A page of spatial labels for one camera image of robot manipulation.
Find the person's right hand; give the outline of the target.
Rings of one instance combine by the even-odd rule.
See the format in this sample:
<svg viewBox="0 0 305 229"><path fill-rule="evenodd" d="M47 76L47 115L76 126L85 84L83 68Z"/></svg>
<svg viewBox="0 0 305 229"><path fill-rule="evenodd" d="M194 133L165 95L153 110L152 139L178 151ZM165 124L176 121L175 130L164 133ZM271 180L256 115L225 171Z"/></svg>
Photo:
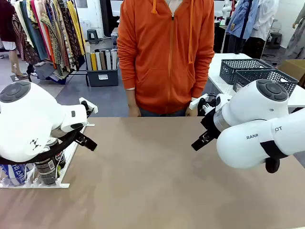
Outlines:
<svg viewBox="0 0 305 229"><path fill-rule="evenodd" d="M129 117L141 117L141 111L135 101L128 102Z"/></svg>

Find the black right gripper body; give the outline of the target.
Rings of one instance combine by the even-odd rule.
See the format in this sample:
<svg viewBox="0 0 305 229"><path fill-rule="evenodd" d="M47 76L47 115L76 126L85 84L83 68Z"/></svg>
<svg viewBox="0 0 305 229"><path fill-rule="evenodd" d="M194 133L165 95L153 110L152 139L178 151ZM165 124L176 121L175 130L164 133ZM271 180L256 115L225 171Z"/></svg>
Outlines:
<svg viewBox="0 0 305 229"><path fill-rule="evenodd" d="M206 129L206 131L202 134L204 141L212 141L213 139L217 139L221 133L214 123L214 114L215 111L210 111L201 120L201 124Z"/></svg>

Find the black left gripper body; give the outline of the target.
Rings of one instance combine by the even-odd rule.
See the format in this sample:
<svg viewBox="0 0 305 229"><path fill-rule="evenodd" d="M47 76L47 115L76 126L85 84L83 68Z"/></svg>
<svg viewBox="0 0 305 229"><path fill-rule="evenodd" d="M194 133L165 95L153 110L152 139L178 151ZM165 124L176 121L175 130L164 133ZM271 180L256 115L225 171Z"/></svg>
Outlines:
<svg viewBox="0 0 305 229"><path fill-rule="evenodd" d="M75 129L63 136L57 136L56 138L61 141L85 141L85 136L81 133L81 129Z"/></svg>

